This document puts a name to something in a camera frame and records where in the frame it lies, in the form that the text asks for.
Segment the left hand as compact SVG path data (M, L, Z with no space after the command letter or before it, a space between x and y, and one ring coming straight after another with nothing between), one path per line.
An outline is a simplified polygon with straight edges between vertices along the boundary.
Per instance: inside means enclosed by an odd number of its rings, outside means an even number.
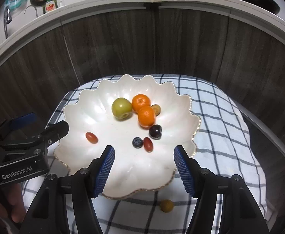
M0 202L0 217L11 219L15 223L22 223L26 216L26 209L23 202L21 184L15 183L2 188L1 194L4 195L8 206Z

